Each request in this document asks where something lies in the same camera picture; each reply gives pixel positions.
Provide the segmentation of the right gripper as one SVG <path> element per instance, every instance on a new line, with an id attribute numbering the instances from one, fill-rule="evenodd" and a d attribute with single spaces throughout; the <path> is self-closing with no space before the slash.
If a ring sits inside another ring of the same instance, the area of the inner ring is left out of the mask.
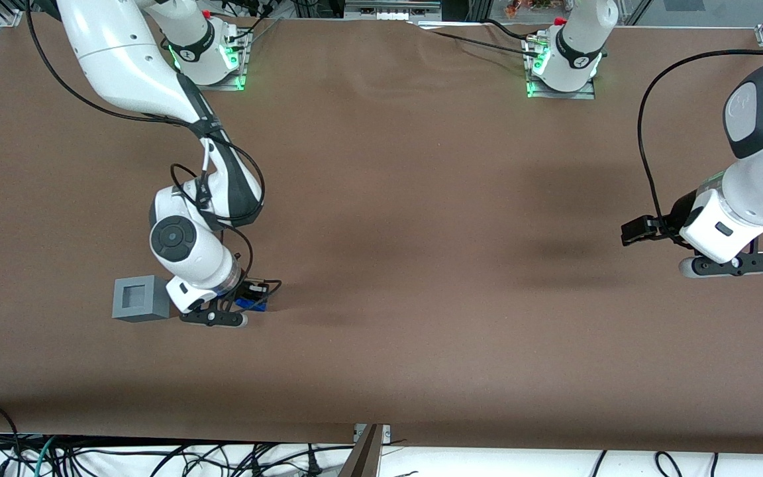
<path id="1" fill-rule="evenodd" d="M 241 284 L 242 297 L 261 297 L 249 305 L 249 311 L 266 312 L 268 307 L 270 285 L 267 283 L 242 282 L 241 278 L 230 279 L 226 284 L 218 285 L 215 289 L 197 289 L 191 283 L 176 276 L 166 284 L 166 291 L 179 313 L 187 314 L 199 306 L 224 298 Z"/>

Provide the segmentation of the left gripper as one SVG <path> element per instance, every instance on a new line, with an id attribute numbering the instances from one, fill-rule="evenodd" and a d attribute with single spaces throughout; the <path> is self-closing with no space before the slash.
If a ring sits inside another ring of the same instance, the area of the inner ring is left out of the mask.
<path id="1" fill-rule="evenodd" d="M 637 217 L 621 226 L 621 244 L 684 242 L 712 262 L 728 263 L 763 233 L 763 197 L 744 188 L 698 188 L 669 215 Z"/>

